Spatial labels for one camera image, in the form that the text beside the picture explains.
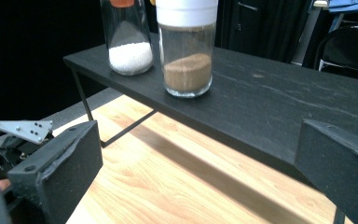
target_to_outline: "metal bracket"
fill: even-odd
[[[52,131],[52,120],[7,121],[0,120],[0,131],[40,145]]]

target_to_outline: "white sugar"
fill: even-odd
[[[127,44],[109,50],[112,68],[122,75],[135,75],[147,70],[153,62],[150,44]]]

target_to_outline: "glass jar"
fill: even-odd
[[[165,89],[178,97],[202,95],[212,84],[218,0],[156,3]]]
[[[125,76],[153,64],[144,0],[100,0],[103,31],[112,69]]]

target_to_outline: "black metal leg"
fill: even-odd
[[[89,117],[89,120],[94,120],[94,118],[92,117],[91,114],[91,110],[89,107],[89,103],[87,102],[87,98],[86,95],[84,94],[83,88],[81,86],[79,77],[77,75],[77,72],[72,69],[72,75],[74,75],[74,79],[75,79],[75,83],[77,86],[77,90],[80,94],[81,97],[81,101],[83,102],[83,106],[86,109],[86,113],[87,116]],[[107,140],[106,142],[102,141],[100,139],[101,142],[101,147],[107,147],[110,144],[112,144],[113,142],[115,142],[116,140],[118,140],[119,137],[123,136],[125,133],[129,132],[130,130],[132,130],[133,128],[135,128],[136,126],[138,126],[138,124],[142,123],[143,121],[145,121],[146,119],[150,118],[152,115],[154,115],[157,111],[153,110],[151,112],[149,112],[148,114],[146,114],[145,116],[141,117],[140,119],[136,120],[135,122],[133,122],[133,124],[131,124],[130,126],[128,126],[127,128],[125,128],[124,130],[122,130],[121,132],[117,133],[115,136],[111,137],[109,140]]]
[[[333,224],[344,224],[345,222],[345,214],[336,208],[336,214],[334,215],[334,222]]]
[[[74,75],[77,90],[80,94],[81,101],[83,102],[83,106],[86,109],[87,116],[89,117],[89,120],[94,120],[94,118],[92,117],[92,114],[91,114],[89,103],[87,103],[86,95],[84,94],[83,88],[81,87],[79,77],[77,75],[77,72],[74,69],[72,69],[72,75]]]

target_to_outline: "white lid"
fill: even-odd
[[[157,21],[174,27],[196,27],[213,24],[217,18],[218,0],[157,0]]]

